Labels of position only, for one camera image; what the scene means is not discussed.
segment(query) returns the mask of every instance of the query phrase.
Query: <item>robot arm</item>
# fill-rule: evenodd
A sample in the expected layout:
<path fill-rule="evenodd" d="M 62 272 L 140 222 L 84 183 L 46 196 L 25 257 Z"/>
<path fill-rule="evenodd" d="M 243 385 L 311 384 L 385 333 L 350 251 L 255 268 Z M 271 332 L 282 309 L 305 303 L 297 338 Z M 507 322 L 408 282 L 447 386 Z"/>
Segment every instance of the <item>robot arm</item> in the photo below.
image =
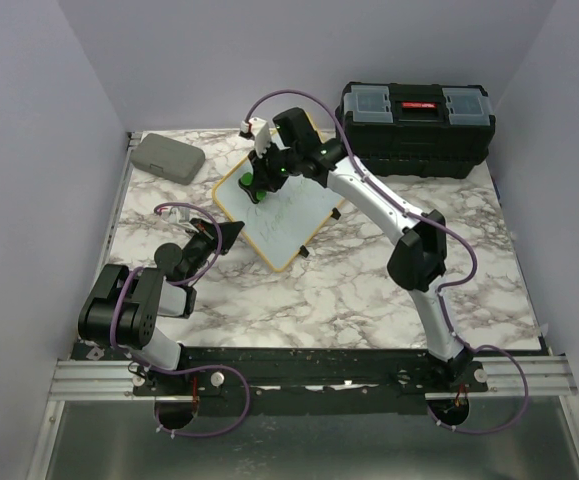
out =
<path fill-rule="evenodd" d="M 149 365 L 169 371 L 184 368 L 187 359 L 182 354 L 183 346 L 156 326 L 157 318 L 191 315 L 196 291 L 180 283 L 193 277 L 217 248 L 213 225 L 200 219 L 190 223 L 195 233 L 184 247 L 174 243 L 161 245 L 154 256 L 157 268 L 145 268 L 131 280 L 116 329 L 118 345 Z M 243 222 L 219 224 L 223 239 L 220 254 L 229 251 L 243 226 Z M 128 277 L 126 265 L 103 267 L 78 319 L 78 333 L 83 340 L 103 346 L 111 344 L 111 319 Z"/>
<path fill-rule="evenodd" d="M 406 212 L 428 215 L 442 224 L 445 223 L 444 217 L 435 210 L 425 214 L 420 208 L 409 204 L 356 159 L 361 165 L 361 176 L 339 141 L 320 141 L 301 109 L 283 112 L 273 122 L 288 148 L 280 150 L 268 143 L 271 135 L 267 122 L 251 119 L 249 123 L 243 123 L 243 136 L 253 137 L 256 147 L 249 155 L 253 181 L 247 182 L 247 185 L 240 183 L 240 187 L 257 203 L 256 199 L 260 198 L 258 192 L 277 191 L 288 176 L 303 175 L 356 205 L 395 246 L 387 270 L 396 284 L 409 291 L 425 330 L 429 353 L 449 377 L 459 375 L 472 357 L 449 331 L 436 292 L 446 271 L 446 235 L 394 209 L 366 183 L 363 176 L 369 177 L 382 193 L 405 207 Z"/>

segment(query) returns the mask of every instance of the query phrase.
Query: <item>black mounting plate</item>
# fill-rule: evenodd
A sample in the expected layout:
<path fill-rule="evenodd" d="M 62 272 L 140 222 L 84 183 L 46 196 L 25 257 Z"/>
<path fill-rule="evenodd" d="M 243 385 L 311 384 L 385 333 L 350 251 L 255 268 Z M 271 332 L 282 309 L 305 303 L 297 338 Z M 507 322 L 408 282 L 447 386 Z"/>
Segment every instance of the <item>black mounting plate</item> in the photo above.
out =
<path fill-rule="evenodd" d="M 480 362 L 472 361 L 462 376 L 446 384 L 426 350 L 191 347 L 185 353 L 189 367 L 218 364 L 238 369 L 251 385 L 250 415 L 424 415 L 425 393 L 457 392 L 460 384 L 470 392 L 487 391 L 486 383 L 473 375 L 482 368 Z M 215 387 L 210 381 L 214 372 L 197 374 L 201 415 L 239 415 L 244 402 L 240 380 L 223 372 L 224 383 Z M 355 388 L 341 387 L 345 383 Z M 148 381 L 134 388 L 134 394 L 191 395 L 191 385 L 191 376 L 149 372 Z"/>

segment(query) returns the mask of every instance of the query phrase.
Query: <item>wire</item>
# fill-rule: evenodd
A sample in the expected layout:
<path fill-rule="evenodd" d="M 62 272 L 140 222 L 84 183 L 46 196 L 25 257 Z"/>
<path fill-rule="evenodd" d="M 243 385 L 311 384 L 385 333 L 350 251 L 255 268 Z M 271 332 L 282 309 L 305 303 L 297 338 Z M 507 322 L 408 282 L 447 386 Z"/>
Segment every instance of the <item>wire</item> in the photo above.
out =
<path fill-rule="evenodd" d="M 185 280 L 182 280 L 180 282 L 169 282 L 171 285 L 175 285 L 175 286 L 187 285 L 191 282 L 195 283 L 205 273 L 207 273 L 207 271 L 213 266 L 213 264 L 216 263 L 218 256 L 220 256 L 220 252 L 222 250 L 222 232 L 220 231 L 220 225 L 218 224 L 216 219 L 207 210 L 205 210 L 204 208 L 201 208 L 201 207 L 197 207 L 195 205 L 191 205 L 189 203 L 181 203 L 181 202 L 161 203 L 160 205 L 157 205 L 154 208 L 154 213 L 156 215 L 160 215 L 162 213 L 163 208 L 165 208 L 165 207 L 183 207 L 183 208 L 188 208 L 190 210 L 195 210 L 195 211 L 201 213 L 202 215 L 204 215 L 205 217 L 207 217 L 216 229 L 216 234 L 218 237 L 218 245 L 216 247 L 215 255 L 213 256 L 211 261 L 207 264 L 207 266 L 204 269 L 202 269 L 200 272 L 196 273 L 195 275 L 193 275 L 190 278 L 186 278 Z M 118 345 L 118 341 L 117 341 L 118 323 L 120 321 L 122 304 L 124 303 L 124 300 L 127 296 L 127 293 L 129 292 L 129 289 L 131 288 L 131 284 L 133 283 L 133 280 L 135 279 L 136 275 L 138 275 L 138 273 L 140 273 L 142 270 L 143 270 L 143 267 L 137 267 L 134 270 L 132 270 L 131 272 L 129 272 L 129 275 L 127 276 L 127 279 L 125 280 L 125 283 L 123 284 L 122 288 L 120 289 L 120 294 L 118 295 L 118 300 L 116 301 L 116 306 L 114 307 L 113 315 L 111 317 L 111 328 L 109 329 L 109 344 L 111 345 L 112 348 L 114 348 L 116 350 L 124 351 L 125 353 L 129 353 L 129 352 L 125 348 Z M 135 352 L 129 353 L 129 354 L 133 357 L 135 363 L 142 365 L 143 367 L 148 368 L 149 370 L 153 370 L 155 372 L 162 373 L 164 375 L 178 376 L 178 375 L 187 375 L 187 374 L 196 373 L 196 372 L 204 372 L 206 370 L 225 370 L 225 371 L 231 372 L 234 375 L 236 375 L 240 379 L 240 381 L 242 382 L 242 385 L 245 389 L 245 406 L 242 410 L 242 413 L 236 419 L 235 422 L 233 422 L 231 425 L 229 425 L 225 428 L 222 428 L 220 430 L 216 430 L 214 432 L 207 432 L 207 433 L 191 433 L 191 432 L 181 432 L 178 430 L 169 430 L 169 429 L 164 428 L 162 425 L 160 425 L 161 429 L 164 429 L 165 431 L 167 431 L 173 435 L 181 436 L 181 437 L 192 437 L 192 438 L 217 437 L 219 435 L 223 435 L 227 432 L 230 432 L 231 430 L 236 428 L 238 425 L 240 425 L 244 421 L 245 417 L 247 416 L 247 413 L 249 412 L 249 407 L 251 404 L 251 393 L 249 391 L 249 384 L 247 383 L 247 379 L 244 377 L 244 375 L 242 373 L 240 373 L 238 370 L 236 370 L 235 368 L 228 367 L 226 365 L 206 365 L 203 367 L 196 367 L 196 368 L 188 368 L 185 370 L 171 371 L 171 370 L 162 369 L 162 368 L 157 367 L 155 365 L 150 365 L 143 358 L 141 358 L 140 355 L 136 354 Z M 159 419 L 158 415 L 159 415 L 159 413 L 156 412 L 156 419 L 160 423 L 160 419 Z"/>
<path fill-rule="evenodd" d="M 456 395 L 456 398 L 453 400 L 453 404 L 454 404 L 456 407 L 459 407 L 459 406 L 460 406 L 460 394 L 462 393 L 462 391 L 464 390 L 464 388 L 465 388 L 465 384 L 464 384 L 464 383 L 461 383 L 460 386 L 458 387 L 458 394 Z"/>
<path fill-rule="evenodd" d="M 160 205 L 156 205 L 153 209 L 153 212 L 156 215 L 160 215 L 162 213 L 162 209 L 165 207 L 182 207 L 188 208 L 189 210 L 195 210 L 196 212 L 204 215 L 207 219 L 212 223 L 214 228 L 216 229 L 216 234 L 218 236 L 218 245 L 216 246 L 216 253 L 214 254 L 213 258 L 209 261 L 207 266 L 196 273 L 194 276 L 185 278 L 184 280 L 180 280 L 179 282 L 169 282 L 170 285 L 180 286 L 180 285 L 189 285 L 191 282 L 200 280 L 202 276 L 209 271 L 213 264 L 216 263 L 218 257 L 220 256 L 220 252 L 222 251 L 222 232 L 220 231 L 220 225 L 216 221 L 216 219 L 211 215 L 207 210 L 202 207 L 196 207 L 195 205 L 191 205 L 190 203 L 181 203 L 181 202 L 165 202 L 161 203 Z"/>
<path fill-rule="evenodd" d="M 139 367 L 140 364 L 138 362 L 130 362 L 129 365 L 127 365 L 127 371 L 132 375 L 142 378 L 143 380 L 147 380 L 147 376 L 140 370 Z"/>
<path fill-rule="evenodd" d="M 443 297 L 443 290 L 445 288 L 457 287 L 460 285 L 464 285 L 465 283 L 469 282 L 476 275 L 476 271 L 478 270 L 478 257 L 476 256 L 476 252 L 473 249 L 473 247 L 471 245 L 469 245 L 469 242 L 467 242 L 466 239 L 464 239 L 462 236 L 460 236 L 458 233 L 454 232 L 453 230 L 447 228 L 446 226 L 444 226 L 438 222 L 435 222 L 433 220 L 430 220 L 427 217 L 424 217 L 422 215 L 418 215 L 418 214 L 407 211 L 407 209 L 405 209 L 405 207 L 403 207 L 398 202 L 396 202 L 393 198 L 391 198 L 391 196 L 387 192 L 385 192 L 382 188 L 380 188 L 380 186 L 378 184 L 376 184 L 370 177 L 368 177 L 364 173 L 364 171 L 362 170 L 361 164 L 359 164 L 358 161 L 356 160 L 356 156 L 353 153 L 353 150 L 351 149 L 351 145 L 349 144 L 349 139 L 347 138 L 347 135 L 345 134 L 344 128 L 342 127 L 342 124 L 340 123 L 340 121 L 336 117 L 335 113 L 327 105 L 325 105 L 320 99 L 314 97 L 310 93 L 303 92 L 301 90 L 294 90 L 294 89 L 276 90 L 275 92 L 268 93 L 267 95 L 263 96 L 262 98 L 260 98 L 258 101 L 256 101 L 252 105 L 252 107 L 247 112 L 247 115 L 245 117 L 245 121 L 246 122 L 249 121 L 249 119 L 251 118 L 251 115 L 253 115 L 253 112 L 256 110 L 256 108 L 258 108 L 258 106 L 262 102 L 268 100 L 269 98 L 275 97 L 277 95 L 284 95 L 284 94 L 293 94 L 293 95 L 299 95 L 301 97 L 308 98 L 309 100 L 312 100 L 313 102 L 320 105 L 324 109 L 324 111 L 327 112 L 329 117 L 331 117 L 331 119 L 333 120 L 335 128 L 338 132 L 338 135 L 340 135 L 340 140 L 342 141 L 342 144 L 344 145 L 345 150 L 347 151 L 347 155 L 349 156 L 349 159 L 351 160 L 351 164 L 353 165 L 353 168 L 356 170 L 356 173 L 358 175 L 360 175 L 361 179 L 364 180 L 371 188 L 373 188 L 373 190 L 380 197 L 382 197 L 389 205 L 394 207 L 396 210 L 398 210 L 403 215 L 410 216 L 411 218 L 414 218 L 420 222 L 431 225 L 431 226 L 437 228 L 438 230 L 441 230 L 445 234 L 453 237 L 467 250 L 467 253 L 469 253 L 469 257 L 471 258 L 471 271 L 464 278 L 461 278 L 458 280 L 453 280 L 451 282 L 442 283 L 442 284 L 438 285 L 438 287 L 436 288 L 436 293 L 438 294 L 440 309 L 442 311 L 442 316 L 443 316 L 445 323 L 447 325 L 447 328 L 449 329 L 449 332 L 452 334 L 452 336 L 454 338 L 456 338 L 456 340 L 458 342 L 460 342 L 466 349 L 471 351 L 473 354 L 477 354 L 482 350 L 493 350 L 495 352 L 498 352 L 500 355 L 507 357 L 514 364 L 514 366 L 518 369 L 518 373 L 520 374 L 520 377 L 522 379 L 522 383 L 524 386 L 524 399 L 523 399 L 522 406 L 521 406 L 520 410 L 518 411 L 518 413 L 516 414 L 516 416 L 514 416 L 507 423 L 500 425 L 498 427 L 488 429 L 488 430 L 469 430 L 469 429 L 465 429 L 465 428 L 460 428 L 460 427 L 448 425 L 448 424 L 440 421 L 435 416 L 435 414 L 431 411 L 431 409 L 429 409 L 429 413 L 430 413 L 431 417 L 436 421 L 436 425 L 443 427 L 443 428 L 446 428 L 448 430 L 454 431 L 454 432 L 458 432 L 458 433 L 465 433 L 468 435 L 484 435 L 487 433 L 500 432 L 500 431 L 505 430 L 509 427 L 512 427 L 513 425 L 518 423 L 520 418 L 522 418 L 522 416 L 526 412 L 528 405 L 529 405 L 529 385 L 527 383 L 527 377 L 526 377 L 522 367 L 520 366 L 520 363 L 518 363 L 518 361 L 516 359 L 514 359 L 510 353 L 506 352 L 502 348 L 499 348 L 499 347 L 496 347 L 493 345 L 482 345 L 478 348 L 473 348 L 466 340 L 464 340 L 456 332 L 453 324 L 451 323 L 451 317 L 449 316 L 449 311 L 447 309 L 447 305 L 446 305 L 444 297 Z"/>
<path fill-rule="evenodd" d="M 198 410 L 198 376 L 193 377 L 193 389 L 191 390 L 191 406 L 193 407 L 194 412 Z"/>
<path fill-rule="evenodd" d="M 249 391 L 249 384 L 247 383 L 247 379 L 244 377 L 242 373 L 240 373 L 233 367 L 228 367 L 227 365 L 205 365 L 202 367 L 187 368 L 184 370 L 165 370 L 164 368 L 160 368 L 155 365 L 150 365 L 142 357 L 140 357 L 140 355 L 136 354 L 135 352 L 128 352 L 127 349 L 118 345 L 116 334 L 118 331 L 118 321 L 120 319 L 120 311 L 122 310 L 122 304 L 125 300 L 125 297 L 127 296 L 127 292 L 129 291 L 131 283 L 133 282 L 136 275 L 142 270 L 143 270 L 142 267 L 138 267 L 129 272 L 129 276 L 127 277 L 127 280 L 125 280 L 125 283 L 122 286 L 122 289 L 120 290 L 120 295 L 118 295 L 118 301 L 116 302 L 116 307 L 114 308 L 113 315 L 111 317 L 111 328 L 109 329 L 109 343 L 114 349 L 123 351 L 125 353 L 129 353 L 135 363 L 138 363 L 139 365 L 142 365 L 143 367 L 148 368 L 149 370 L 162 373 L 164 375 L 179 376 L 196 372 L 204 372 L 207 370 L 221 370 L 221 371 L 224 370 L 236 375 L 242 382 L 242 385 L 245 389 L 245 406 L 242 409 L 242 413 L 240 414 L 240 416 L 231 425 L 228 425 L 227 427 L 222 428 L 220 430 L 207 433 L 191 433 L 191 432 L 181 432 L 178 430 L 169 430 L 160 425 L 160 427 L 166 432 L 177 435 L 179 437 L 209 438 L 209 437 L 217 437 L 219 435 L 223 435 L 227 432 L 230 432 L 244 421 L 245 417 L 247 416 L 247 413 L 249 413 L 249 407 L 251 405 L 251 392 Z M 156 412 L 156 419 L 160 423 L 158 412 Z"/>

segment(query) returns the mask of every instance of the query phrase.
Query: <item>screw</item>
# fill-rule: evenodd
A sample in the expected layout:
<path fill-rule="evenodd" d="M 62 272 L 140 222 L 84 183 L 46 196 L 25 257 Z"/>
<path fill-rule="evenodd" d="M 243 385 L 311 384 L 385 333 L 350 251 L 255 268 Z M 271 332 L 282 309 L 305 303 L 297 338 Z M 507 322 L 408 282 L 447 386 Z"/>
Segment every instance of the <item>screw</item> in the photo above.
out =
<path fill-rule="evenodd" d="M 214 387 L 219 387 L 223 383 L 225 383 L 225 376 L 222 374 L 222 372 L 214 372 L 211 375 L 211 384 Z"/>
<path fill-rule="evenodd" d="M 485 372 L 482 368 L 479 368 L 473 372 L 473 378 L 475 378 L 479 383 L 485 383 L 487 381 L 487 372 Z"/>
<path fill-rule="evenodd" d="M 131 383 L 133 383 L 134 387 L 142 387 L 145 384 L 145 379 L 134 375 L 133 378 L 131 379 Z"/>

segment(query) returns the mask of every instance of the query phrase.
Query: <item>white marble tabletop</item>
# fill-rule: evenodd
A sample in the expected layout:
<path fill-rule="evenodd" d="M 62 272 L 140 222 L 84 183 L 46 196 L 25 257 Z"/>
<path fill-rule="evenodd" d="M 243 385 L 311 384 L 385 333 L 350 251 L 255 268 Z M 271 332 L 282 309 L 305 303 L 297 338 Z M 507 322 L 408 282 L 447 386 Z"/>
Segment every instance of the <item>white marble tabletop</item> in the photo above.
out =
<path fill-rule="evenodd" d="M 152 213 L 165 201 L 208 208 L 219 221 L 211 188 L 251 150 L 235 130 L 158 132 L 204 150 L 192 185 L 133 170 L 109 262 L 152 266 L 163 243 L 187 241 Z M 449 293 L 458 328 L 472 344 L 538 349 L 534 322 L 502 212 L 486 165 L 466 180 L 388 177 L 386 184 L 424 210 L 438 209 L 476 250 L 480 268 Z M 189 319 L 160 317 L 162 331 L 190 346 L 422 348 L 425 336 L 408 293 L 388 277 L 393 251 L 380 230 L 350 203 L 313 238 L 308 258 L 273 273 L 242 238 L 196 285 Z M 450 279 L 470 269 L 462 246 L 449 240 Z"/>

